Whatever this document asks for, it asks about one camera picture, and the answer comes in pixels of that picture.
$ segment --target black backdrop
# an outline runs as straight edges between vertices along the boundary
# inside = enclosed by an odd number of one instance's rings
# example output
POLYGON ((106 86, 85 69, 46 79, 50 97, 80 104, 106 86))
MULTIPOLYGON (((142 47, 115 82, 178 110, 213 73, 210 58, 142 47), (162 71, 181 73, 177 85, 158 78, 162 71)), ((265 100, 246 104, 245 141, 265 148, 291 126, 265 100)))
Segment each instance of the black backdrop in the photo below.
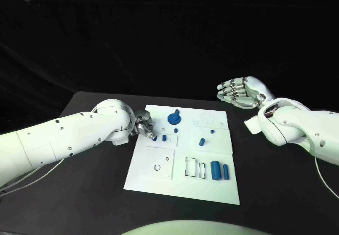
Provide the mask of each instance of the black backdrop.
POLYGON ((76 91, 216 100, 248 75, 337 110, 325 8, 209 2, 1 0, 0 131, 57 117, 76 91))

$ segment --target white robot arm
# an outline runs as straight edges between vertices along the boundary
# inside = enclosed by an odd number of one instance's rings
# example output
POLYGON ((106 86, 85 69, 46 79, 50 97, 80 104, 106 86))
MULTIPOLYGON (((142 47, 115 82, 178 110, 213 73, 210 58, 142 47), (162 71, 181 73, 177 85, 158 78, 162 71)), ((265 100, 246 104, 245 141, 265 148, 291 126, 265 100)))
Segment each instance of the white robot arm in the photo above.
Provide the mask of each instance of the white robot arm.
POLYGON ((245 121, 252 134, 262 131, 272 144, 298 144, 317 158, 339 165, 339 114, 310 111, 297 101, 272 96, 262 82, 252 76, 217 85, 216 97, 243 109, 259 108, 245 121))
POLYGON ((90 112, 60 117, 0 135, 0 186, 43 165, 83 152, 102 141, 128 143, 128 135, 154 138, 147 111, 132 111, 118 100, 105 100, 90 112))

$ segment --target black table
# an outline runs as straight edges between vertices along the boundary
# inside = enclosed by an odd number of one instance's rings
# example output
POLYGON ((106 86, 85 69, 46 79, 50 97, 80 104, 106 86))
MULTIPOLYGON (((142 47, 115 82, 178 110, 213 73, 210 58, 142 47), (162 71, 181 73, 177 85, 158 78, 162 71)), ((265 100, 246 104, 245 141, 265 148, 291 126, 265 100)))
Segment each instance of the black table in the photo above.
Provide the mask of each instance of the black table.
MULTIPOLYGON (((128 144, 112 146, 105 141, 69 157, 34 185, 7 195, 0 203, 0 230, 28 235, 121 234, 155 222, 194 219, 272 234, 339 233, 339 200, 320 181, 314 159, 297 145, 276 147, 262 133, 249 133, 243 121, 256 110, 223 102, 77 92, 61 116, 89 111, 105 99, 124 101, 134 110, 152 104, 226 111, 239 206, 124 190, 134 137, 128 144)), ((339 192, 339 167, 321 160, 318 167, 339 192)))

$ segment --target white cable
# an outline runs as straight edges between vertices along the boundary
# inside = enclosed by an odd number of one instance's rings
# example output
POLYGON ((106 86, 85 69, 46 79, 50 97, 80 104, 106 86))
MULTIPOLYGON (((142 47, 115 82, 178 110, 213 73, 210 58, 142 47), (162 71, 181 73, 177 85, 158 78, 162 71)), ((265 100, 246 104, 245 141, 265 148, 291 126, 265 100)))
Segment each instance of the white cable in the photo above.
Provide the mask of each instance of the white cable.
POLYGON ((40 170, 40 167, 36 168, 18 181, 15 181, 12 184, 7 185, 4 188, 0 189, 0 192, 4 191, 7 188, 14 186, 18 182, 21 182, 28 176, 31 176, 37 171, 40 170))
POLYGON ((321 181, 323 181, 323 183, 324 183, 327 189, 330 190, 331 194, 333 194, 333 195, 337 197, 337 199, 339 199, 339 196, 334 194, 334 192, 331 191, 330 187, 327 186, 327 184, 325 184, 325 182, 324 182, 324 180, 323 180, 323 176, 321 176, 321 173, 320 173, 320 170, 318 170, 318 166, 317 166, 315 157, 314 157, 314 161, 315 161, 315 169, 317 169, 317 173, 318 173, 320 179, 321 179, 321 181))
POLYGON ((18 187, 18 188, 14 189, 12 191, 7 192, 5 194, 0 195, 0 197, 2 197, 4 195, 12 193, 12 192, 17 191, 17 190, 25 188, 25 187, 27 187, 28 185, 31 185, 33 183, 36 183, 36 182, 53 171, 53 169, 56 168, 56 166, 51 168, 51 170, 50 170, 37 180, 34 180, 34 181, 33 181, 31 183, 28 183, 27 185, 18 187))

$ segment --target white board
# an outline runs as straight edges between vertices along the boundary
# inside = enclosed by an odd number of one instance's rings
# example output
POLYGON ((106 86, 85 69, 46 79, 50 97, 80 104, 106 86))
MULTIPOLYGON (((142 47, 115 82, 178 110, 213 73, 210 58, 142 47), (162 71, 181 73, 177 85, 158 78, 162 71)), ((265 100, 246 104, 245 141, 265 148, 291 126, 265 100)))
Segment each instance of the white board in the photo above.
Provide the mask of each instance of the white board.
POLYGON ((124 189, 239 205, 226 112, 155 105, 145 109, 157 141, 142 135, 137 137, 124 189), (181 121, 170 125, 167 116, 175 109, 181 121), (184 176, 186 158, 196 159, 194 177, 184 176), (220 162, 222 175, 222 165, 227 165, 229 180, 223 176, 222 180, 212 180, 212 161, 220 162), (204 179, 199 177, 199 163, 204 163, 204 179))

